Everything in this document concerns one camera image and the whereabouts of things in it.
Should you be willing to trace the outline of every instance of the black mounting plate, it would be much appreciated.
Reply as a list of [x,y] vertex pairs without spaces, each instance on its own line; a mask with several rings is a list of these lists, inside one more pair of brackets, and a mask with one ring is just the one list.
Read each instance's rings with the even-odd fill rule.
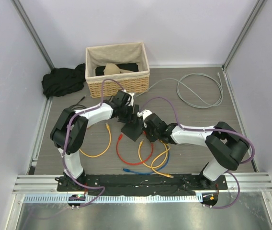
[[[86,175],[85,184],[92,187],[105,186],[103,196],[190,196],[196,190],[216,190],[216,186],[204,188],[200,182],[200,175],[173,174],[174,178],[161,175],[130,175],[130,174],[101,174]],[[224,175],[217,180],[219,190],[227,190]],[[57,185],[59,192],[75,192],[63,183]],[[89,195],[96,196],[100,190],[89,190]]]

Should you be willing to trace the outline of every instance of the wooden floor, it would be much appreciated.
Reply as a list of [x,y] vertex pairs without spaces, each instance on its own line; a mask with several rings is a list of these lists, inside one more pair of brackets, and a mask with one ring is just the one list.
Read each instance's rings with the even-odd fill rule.
[[[222,77],[224,90],[223,102],[218,107],[209,109],[196,109],[186,105],[181,101],[176,94],[177,83],[173,80],[165,80],[153,87],[148,93],[145,93],[136,98],[135,103],[140,106],[148,99],[155,96],[164,96],[171,100],[178,111],[180,122],[187,126],[211,126],[216,125],[218,121],[225,121],[231,125],[236,131],[240,132],[238,120],[234,111],[234,107],[222,74],[221,68],[179,68],[179,69],[151,69],[150,70],[150,85],[163,78],[180,79],[182,76],[200,72],[210,75],[218,79],[219,72]],[[184,83],[198,93],[208,103],[214,103],[219,97],[219,90],[215,83],[205,77],[190,76],[184,80]],[[204,105],[190,91],[184,87],[180,87],[183,98],[193,104]],[[80,98],[87,95],[86,99],[81,103],[86,107],[91,107],[100,102],[100,98],[92,99],[90,97],[88,86],[82,91],[66,95],[64,97],[55,97],[52,101],[52,106],[45,128],[42,146],[39,153],[39,158],[35,170],[35,174],[62,174],[63,165],[58,150],[50,140],[50,132],[55,125],[59,115],[64,108],[77,103]],[[175,122],[175,117],[170,105],[162,100],[156,99],[151,101],[146,107],[156,113],[167,124]],[[121,162],[116,155],[116,141],[120,134],[122,123],[112,119],[108,121],[111,126],[112,143],[110,149],[98,158],[88,158],[81,154],[81,163],[85,173],[90,174],[116,174],[124,173],[123,167],[133,169],[140,172],[150,171],[144,165],[129,166]],[[136,142],[133,142],[127,137],[123,137],[119,144],[119,152],[126,161],[139,162],[137,149],[141,136]],[[105,122],[100,122],[93,125],[86,132],[85,139],[82,145],[82,150],[89,155],[97,155],[104,151],[109,142],[109,135],[105,126]],[[157,156],[164,148],[161,143],[155,142],[155,151],[153,156]],[[142,147],[142,156],[145,158],[150,153],[150,144],[144,141]],[[172,145],[170,150],[170,161],[167,167],[162,172],[167,173],[199,173],[207,162],[213,159],[213,155],[208,148],[195,145]],[[240,165],[237,172],[253,172],[251,163]]]

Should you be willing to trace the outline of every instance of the black item in basket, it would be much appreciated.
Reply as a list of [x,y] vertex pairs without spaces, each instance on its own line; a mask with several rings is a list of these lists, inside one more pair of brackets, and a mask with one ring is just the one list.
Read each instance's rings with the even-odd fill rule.
[[84,88],[84,82],[85,64],[80,64],[75,69],[55,68],[43,77],[41,83],[44,89],[43,94],[49,98],[80,91]]
[[[129,70],[133,72],[139,72],[138,65],[136,63],[128,63],[128,64],[116,64],[119,69]],[[98,66],[96,68],[96,76],[104,75],[105,66]]]

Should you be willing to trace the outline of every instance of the white cable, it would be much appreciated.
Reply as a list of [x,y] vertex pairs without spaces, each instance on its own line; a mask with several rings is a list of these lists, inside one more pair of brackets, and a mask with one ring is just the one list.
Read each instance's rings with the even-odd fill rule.
[[[210,103],[207,103],[206,101],[204,101],[197,93],[195,93],[191,88],[189,88],[187,85],[185,85],[185,84],[182,82],[185,78],[187,78],[187,77],[189,77],[189,76],[191,76],[191,75],[200,75],[200,76],[204,76],[204,77],[207,77],[207,78],[213,80],[213,81],[216,83],[216,85],[218,86],[219,91],[220,91],[220,96],[219,96],[219,99],[218,99],[214,104],[210,104]],[[175,80],[175,81],[178,82],[178,85],[177,85],[177,88],[176,88],[176,93],[177,93],[178,97],[179,97],[182,101],[184,101],[186,104],[188,104],[189,106],[194,107],[194,108],[198,108],[198,109],[207,109],[207,108],[211,108],[211,107],[215,107],[215,106],[220,105],[220,104],[222,103],[222,100],[223,100],[222,82],[221,82],[220,74],[218,73],[217,75],[218,75],[218,78],[219,78],[220,83],[219,83],[218,81],[216,81],[214,78],[212,78],[211,76],[207,75],[207,74],[204,74],[204,73],[191,73],[191,74],[187,74],[187,75],[181,77],[180,80],[177,80],[177,79],[175,79],[175,78],[165,78],[165,79],[159,80],[158,82],[156,82],[156,83],[154,83],[152,86],[150,86],[150,87],[148,88],[148,90],[151,89],[151,88],[152,88],[153,86],[155,86],[156,84],[160,83],[161,81],[164,81],[164,80]],[[182,84],[183,86],[185,86],[188,90],[190,90],[195,96],[197,96],[197,97],[198,97],[203,103],[205,103],[207,106],[201,106],[201,105],[192,104],[192,103],[188,102],[187,100],[183,99],[183,97],[181,96],[180,90],[179,90],[179,84]],[[138,97],[138,96],[140,96],[140,95],[146,93],[147,91],[138,94],[136,97]]]

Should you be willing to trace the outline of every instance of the red wire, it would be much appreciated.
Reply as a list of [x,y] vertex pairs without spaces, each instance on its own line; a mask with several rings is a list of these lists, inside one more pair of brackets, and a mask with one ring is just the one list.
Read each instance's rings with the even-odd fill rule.
[[143,162],[146,162],[147,160],[149,160],[152,157],[153,151],[154,151],[153,142],[151,142],[151,154],[145,160],[143,160],[141,162],[137,162],[137,163],[130,163],[130,162],[127,162],[127,161],[123,160],[123,158],[120,156],[119,151],[118,151],[118,144],[119,144],[119,141],[122,139],[122,136],[123,136],[122,134],[119,135],[118,140],[117,140],[117,144],[116,144],[116,152],[117,152],[117,155],[118,155],[118,157],[119,157],[119,159],[121,161],[123,161],[124,163],[129,164],[129,165],[140,165],[140,164],[142,164]]

